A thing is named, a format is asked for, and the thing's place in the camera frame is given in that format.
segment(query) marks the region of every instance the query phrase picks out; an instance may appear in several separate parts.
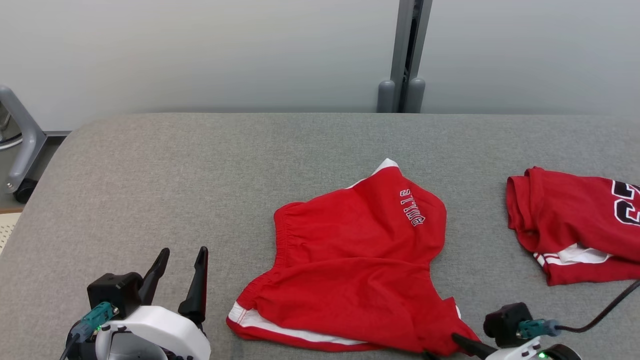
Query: white stripe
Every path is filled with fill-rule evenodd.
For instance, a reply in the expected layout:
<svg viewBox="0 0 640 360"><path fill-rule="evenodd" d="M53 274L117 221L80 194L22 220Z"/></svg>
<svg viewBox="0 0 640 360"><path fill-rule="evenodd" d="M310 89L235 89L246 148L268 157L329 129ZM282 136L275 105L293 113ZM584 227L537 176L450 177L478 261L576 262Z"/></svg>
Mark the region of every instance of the white stripe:
<svg viewBox="0 0 640 360"><path fill-rule="evenodd" d="M568 246L557 253L543 254L547 263L556 265L572 264L602 264L612 255L590 247L584 247L578 243Z"/></svg>
<svg viewBox="0 0 640 360"><path fill-rule="evenodd" d="M374 172L373 172L373 174L371 174L371 176L375 175L377 172L379 172L380 170L382 170L382 169L384 169L384 168L387 168L387 167L397 167L397 168L400 168L400 167L398 166L398 164L397 164L395 161L393 161L393 160L391 160L391 159L389 159L389 158L386 158L386 159L385 159L385 161L382 161L382 164L380 164L380 166L378 166L378 168L376 169L376 171L374 171ZM356 186L356 185L357 185L360 181L362 181L362 180L358 180L355 184L353 184L353 185L349 186L349 187L348 187L348 188L346 188L346 189L350 189L350 188L352 188L352 187Z"/></svg>
<svg viewBox="0 0 640 360"><path fill-rule="evenodd" d="M536 261L538 262L538 264L540 264L540 266L545 267L545 258L543 256L540 256L540 254L534 252L533 257L536 258Z"/></svg>
<svg viewBox="0 0 640 360"><path fill-rule="evenodd" d="M285 329L263 318L256 309L247 310L240 306L240 304L238 304L237 302L234 303L234 306L231 308L228 317L229 320L237 323L241 327L257 327L267 331L277 332L278 334L288 335L294 338L311 341L313 343L334 343L342 345L357 345L365 343L365 341L351 340L341 338L339 336L319 334L318 332L313 331Z"/></svg>

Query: black cable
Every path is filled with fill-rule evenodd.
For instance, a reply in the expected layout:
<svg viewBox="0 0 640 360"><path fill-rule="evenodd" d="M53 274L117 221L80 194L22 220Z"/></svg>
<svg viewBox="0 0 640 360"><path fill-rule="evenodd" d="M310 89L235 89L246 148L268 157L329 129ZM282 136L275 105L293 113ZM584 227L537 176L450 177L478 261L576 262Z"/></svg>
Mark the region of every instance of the black cable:
<svg viewBox="0 0 640 360"><path fill-rule="evenodd" d="M611 312L611 310L614 309L614 307L618 306L618 304L622 300L624 300L625 297L627 297L629 294L631 294L632 291L637 289L639 286L640 286L640 280L638 280L638 281L634 282L633 284L629 285L629 287L627 289L625 289L625 291L621 292L620 295L618 295L618 297L616 297L607 307L605 307L605 309L600 314L598 314L598 316L596 316L595 319L593 319L587 325L585 325L583 327L579 327L579 328L558 325L558 326L556 326L556 329L564 330L564 331L568 331L568 332L586 332L588 330L591 330L592 327L598 325L598 323L600 321L602 321L602 319L604 319L604 317L607 316Z"/></svg>
<svg viewBox="0 0 640 360"><path fill-rule="evenodd" d="M69 350L71 350L71 347L74 346L74 344L76 343L76 341L78 341L79 338L80 338L80 334L75 334L74 337L71 338L71 341L69 341L69 344L67 344L67 348L62 353L62 356L60 357L60 360L65 360L65 357L67 357L67 354L69 353Z"/></svg>

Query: clothing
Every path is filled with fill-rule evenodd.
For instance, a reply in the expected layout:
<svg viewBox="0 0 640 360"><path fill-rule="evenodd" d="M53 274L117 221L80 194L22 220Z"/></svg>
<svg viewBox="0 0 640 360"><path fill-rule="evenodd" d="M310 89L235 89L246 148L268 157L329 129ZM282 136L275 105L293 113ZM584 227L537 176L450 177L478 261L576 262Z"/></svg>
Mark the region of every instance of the clothing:
<svg viewBox="0 0 640 360"><path fill-rule="evenodd" d="M640 187L534 167L507 180L507 209L550 286L640 279Z"/></svg>
<svg viewBox="0 0 640 360"><path fill-rule="evenodd" d="M444 246L444 205L395 162L349 188L285 205L274 218L274 267L244 289L227 318L240 337L441 356L461 350L454 332L477 340L429 276Z"/></svg>

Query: chair leg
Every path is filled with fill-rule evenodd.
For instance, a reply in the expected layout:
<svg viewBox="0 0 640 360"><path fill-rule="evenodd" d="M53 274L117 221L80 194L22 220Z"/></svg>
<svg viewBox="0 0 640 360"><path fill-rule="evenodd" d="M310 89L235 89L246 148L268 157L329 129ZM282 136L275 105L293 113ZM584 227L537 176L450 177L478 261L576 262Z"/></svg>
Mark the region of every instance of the chair leg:
<svg viewBox="0 0 640 360"><path fill-rule="evenodd" d="M22 145L20 151L9 170L9 175L4 184L0 184L4 193L13 193L18 190L22 180L26 177L33 165L38 153L42 149L47 136L40 126L36 124L24 105L18 100L13 91L0 85L0 102L9 111L12 118L18 124L22 132Z"/></svg>

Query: gray table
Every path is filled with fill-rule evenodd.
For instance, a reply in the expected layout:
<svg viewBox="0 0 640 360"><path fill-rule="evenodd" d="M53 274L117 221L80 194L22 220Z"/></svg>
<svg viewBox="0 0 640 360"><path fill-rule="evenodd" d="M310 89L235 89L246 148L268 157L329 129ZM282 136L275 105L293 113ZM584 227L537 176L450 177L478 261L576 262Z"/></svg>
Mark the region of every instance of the gray table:
<svg viewBox="0 0 640 360"><path fill-rule="evenodd" d="M88 310L86 286L105 272L144 273L162 247L172 256L154 304L176 310L206 245L212 359L416 359L245 341L225 324L272 265L274 210L349 186L387 157L447 206L433 282L482 339L484 315L518 301L584 325L628 282L549 288L507 228L505 182L538 165L637 183L639 139L640 121L607 117L187 113L84 126L53 157L0 258L0 357L57 359ZM636 359L638 304L640 293L592 331L556 340L586 359Z"/></svg>

